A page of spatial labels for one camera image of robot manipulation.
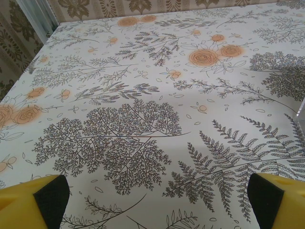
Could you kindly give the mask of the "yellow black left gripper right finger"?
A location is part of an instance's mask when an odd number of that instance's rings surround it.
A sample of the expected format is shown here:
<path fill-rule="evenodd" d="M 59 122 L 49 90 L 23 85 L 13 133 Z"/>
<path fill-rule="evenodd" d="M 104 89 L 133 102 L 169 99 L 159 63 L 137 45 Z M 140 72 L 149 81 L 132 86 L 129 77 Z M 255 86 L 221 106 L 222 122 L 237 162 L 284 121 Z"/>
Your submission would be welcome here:
<path fill-rule="evenodd" d="M 260 229 L 305 229 L 305 181 L 253 173 L 247 194 Z"/>

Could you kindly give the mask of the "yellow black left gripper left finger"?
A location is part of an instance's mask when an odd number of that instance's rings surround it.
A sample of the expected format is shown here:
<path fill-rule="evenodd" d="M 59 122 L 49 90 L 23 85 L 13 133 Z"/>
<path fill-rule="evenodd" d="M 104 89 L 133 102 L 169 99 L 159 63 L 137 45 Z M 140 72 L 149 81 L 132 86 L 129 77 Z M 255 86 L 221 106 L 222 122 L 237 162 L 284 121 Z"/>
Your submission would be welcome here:
<path fill-rule="evenodd" d="M 70 196 L 64 175 L 0 190 L 0 229 L 60 229 Z"/>

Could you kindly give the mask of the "red and tan box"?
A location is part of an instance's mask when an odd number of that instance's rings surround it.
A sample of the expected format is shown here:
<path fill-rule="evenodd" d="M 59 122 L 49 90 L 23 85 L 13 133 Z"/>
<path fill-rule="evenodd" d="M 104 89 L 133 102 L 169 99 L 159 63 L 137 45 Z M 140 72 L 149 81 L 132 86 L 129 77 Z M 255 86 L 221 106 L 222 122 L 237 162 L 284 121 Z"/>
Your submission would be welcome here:
<path fill-rule="evenodd" d="M 266 73 L 262 85 L 278 98 L 291 97 L 301 105 L 297 118 L 305 123 L 305 56 L 266 52 L 250 59 L 250 70 Z"/>

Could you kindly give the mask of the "floral tablecloth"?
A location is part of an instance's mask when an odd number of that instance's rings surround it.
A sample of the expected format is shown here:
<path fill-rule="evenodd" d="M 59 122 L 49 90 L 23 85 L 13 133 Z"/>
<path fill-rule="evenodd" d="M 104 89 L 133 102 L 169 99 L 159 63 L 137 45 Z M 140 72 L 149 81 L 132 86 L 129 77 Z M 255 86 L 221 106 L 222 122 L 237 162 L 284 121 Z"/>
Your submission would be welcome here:
<path fill-rule="evenodd" d="M 305 0 L 62 23 L 0 102 L 0 191 L 52 175 L 60 229 L 259 229 L 305 180 Z"/>

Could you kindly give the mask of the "aluminium frame corner post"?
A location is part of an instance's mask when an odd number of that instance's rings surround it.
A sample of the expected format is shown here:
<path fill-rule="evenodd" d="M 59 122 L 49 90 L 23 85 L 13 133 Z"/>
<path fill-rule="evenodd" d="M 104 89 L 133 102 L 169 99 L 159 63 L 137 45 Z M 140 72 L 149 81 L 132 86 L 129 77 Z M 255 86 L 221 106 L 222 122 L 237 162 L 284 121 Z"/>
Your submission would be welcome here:
<path fill-rule="evenodd" d="M 59 26 L 48 0 L 16 0 L 43 44 Z"/>

